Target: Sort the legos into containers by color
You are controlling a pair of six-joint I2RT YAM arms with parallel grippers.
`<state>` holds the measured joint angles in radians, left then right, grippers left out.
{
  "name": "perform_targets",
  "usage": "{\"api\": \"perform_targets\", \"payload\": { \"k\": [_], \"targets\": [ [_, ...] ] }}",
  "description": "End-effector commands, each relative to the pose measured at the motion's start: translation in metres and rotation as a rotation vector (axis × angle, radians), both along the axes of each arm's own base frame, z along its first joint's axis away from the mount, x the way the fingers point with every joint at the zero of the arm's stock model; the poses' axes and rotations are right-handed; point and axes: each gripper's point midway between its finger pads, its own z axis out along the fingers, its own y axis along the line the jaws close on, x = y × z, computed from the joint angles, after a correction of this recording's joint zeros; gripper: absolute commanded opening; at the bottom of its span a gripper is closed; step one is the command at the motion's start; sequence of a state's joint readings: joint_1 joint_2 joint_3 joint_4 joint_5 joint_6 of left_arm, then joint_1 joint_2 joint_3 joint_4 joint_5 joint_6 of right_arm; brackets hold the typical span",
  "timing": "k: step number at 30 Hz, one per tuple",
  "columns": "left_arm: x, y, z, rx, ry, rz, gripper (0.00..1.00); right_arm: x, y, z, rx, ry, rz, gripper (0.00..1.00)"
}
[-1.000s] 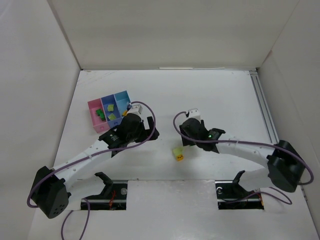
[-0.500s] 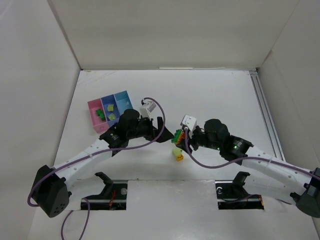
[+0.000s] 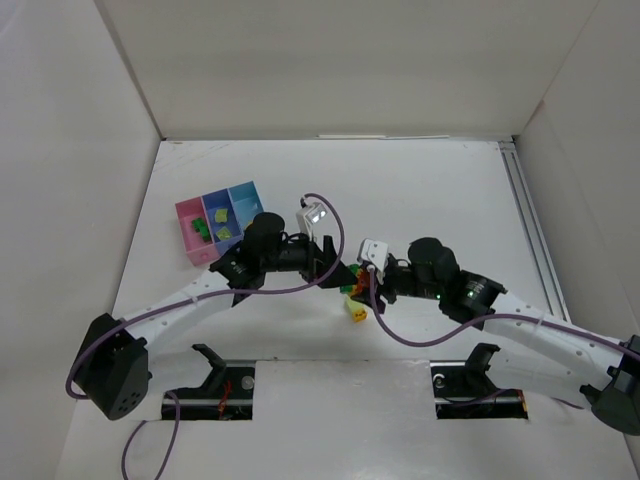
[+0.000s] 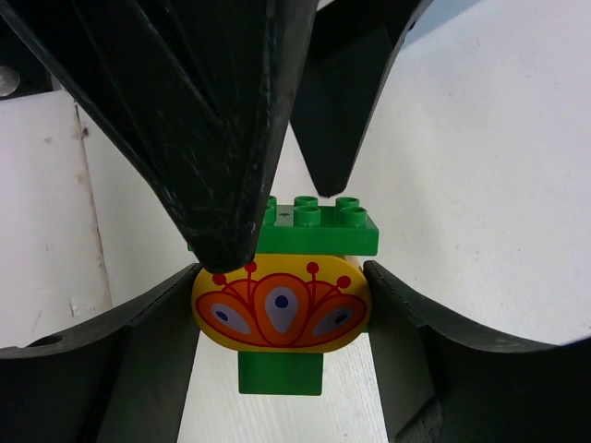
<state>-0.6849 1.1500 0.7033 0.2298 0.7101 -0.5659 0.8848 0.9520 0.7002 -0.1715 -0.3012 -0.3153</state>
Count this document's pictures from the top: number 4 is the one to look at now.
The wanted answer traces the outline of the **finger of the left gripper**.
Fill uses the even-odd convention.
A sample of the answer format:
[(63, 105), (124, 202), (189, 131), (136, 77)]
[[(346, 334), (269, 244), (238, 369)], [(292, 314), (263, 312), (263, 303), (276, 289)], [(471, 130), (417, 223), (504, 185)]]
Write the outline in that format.
[(314, 1), (5, 1), (209, 271), (254, 256)]
[(345, 191), (393, 62), (429, 5), (339, 0), (318, 11), (290, 123), (320, 196)]

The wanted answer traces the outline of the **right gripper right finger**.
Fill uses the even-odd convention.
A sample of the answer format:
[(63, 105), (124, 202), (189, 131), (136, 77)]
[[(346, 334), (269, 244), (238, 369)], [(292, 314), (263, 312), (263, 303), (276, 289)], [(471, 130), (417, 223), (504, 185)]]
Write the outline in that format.
[(391, 442), (586, 442), (590, 341), (489, 328), (369, 261), (368, 336)]

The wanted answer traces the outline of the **orange flower oval lego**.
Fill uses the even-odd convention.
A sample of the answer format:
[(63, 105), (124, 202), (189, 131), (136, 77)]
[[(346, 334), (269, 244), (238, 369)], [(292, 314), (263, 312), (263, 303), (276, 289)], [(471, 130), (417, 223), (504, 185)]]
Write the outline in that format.
[(368, 282), (351, 257), (258, 254), (243, 268), (202, 270), (192, 289), (201, 330), (239, 352), (329, 353), (365, 329)]

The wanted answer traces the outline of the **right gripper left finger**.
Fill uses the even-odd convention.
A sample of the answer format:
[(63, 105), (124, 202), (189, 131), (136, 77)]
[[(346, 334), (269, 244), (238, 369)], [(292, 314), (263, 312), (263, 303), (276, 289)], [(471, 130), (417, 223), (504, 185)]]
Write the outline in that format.
[(4, 442), (175, 442), (199, 339), (200, 266), (25, 347), (1, 351)]

